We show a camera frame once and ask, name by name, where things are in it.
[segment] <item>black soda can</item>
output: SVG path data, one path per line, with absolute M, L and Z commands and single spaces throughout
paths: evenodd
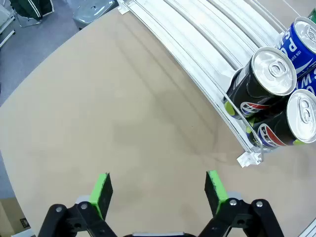
M 268 113 L 248 121 L 264 147 L 311 143 L 316 140 L 316 97 L 305 89 L 296 90 L 276 103 Z M 259 147 L 250 129 L 247 129 L 247 136 L 254 146 Z
M 293 92 L 297 78 L 286 55 L 273 47 L 262 47 L 232 81 L 227 95 L 249 118 Z M 224 101 L 224 106 L 229 115 L 241 119 L 229 101 Z

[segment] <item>beige tabletop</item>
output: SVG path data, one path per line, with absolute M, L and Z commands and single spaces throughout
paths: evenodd
M 267 199 L 287 237 L 316 216 L 315 148 L 278 149 L 241 168 L 235 136 L 130 12 L 115 9 L 58 48 L 3 104 L 0 124 L 5 167 L 35 233 L 52 204 L 71 207 L 104 172 L 118 236 L 199 234 L 212 216 L 210 169 L 245 201 Z

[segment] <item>can lid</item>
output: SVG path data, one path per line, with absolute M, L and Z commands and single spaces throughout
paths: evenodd
M 290 94 L 296 86 L 296 71 L 291 60 L 273 47 L 259 48 L 251 59 L 259 83 L 271 94 Z
M 316 140 L 316 96 L 299 89 L 293 92 L 286 106 L 287 121 L 291 132 L 300 141 Z
M 316 24 L 306 17 L 297 17 L 295 31 L 302 43 L 316 53 Z

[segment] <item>green gripper pad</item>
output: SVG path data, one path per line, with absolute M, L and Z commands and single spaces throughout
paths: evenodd
M 94 185 L 94 189 L 90 195 L 89 202 L 96 208 L 99 216 L 105 220 L 107 215 L 113 188 L 111 184 L 110 174 L 100 174 Z
M 228 199 L 226 190 L 216 170 L 206 172 L 205 193 L 213 216 L 215 216 L 221 204 Z

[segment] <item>bolt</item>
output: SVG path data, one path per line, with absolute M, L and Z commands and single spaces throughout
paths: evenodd
M 262 206 L 263 206 L 263 203 L 262 203 L 261 201 L 258 201 L 258 202 L 256 203 L 256 206 L 257 206 L 257 207 L 262 207 Z
M 57 212 L 61 212 L 62 209 L 63 209 L 63 208 L 62 208 L 61 206 L 59 206 L 59 207 L 56 208 L 56 211 L 57 211 Z
M 87 209 L 87 207 L 88 207 L 88 205 L 86 203 L 81 205 L 81 209 L 83 209 L 83 210 Z
M 237 202 L 235 199 L 229 201 L 230 206 L 236 206 Z

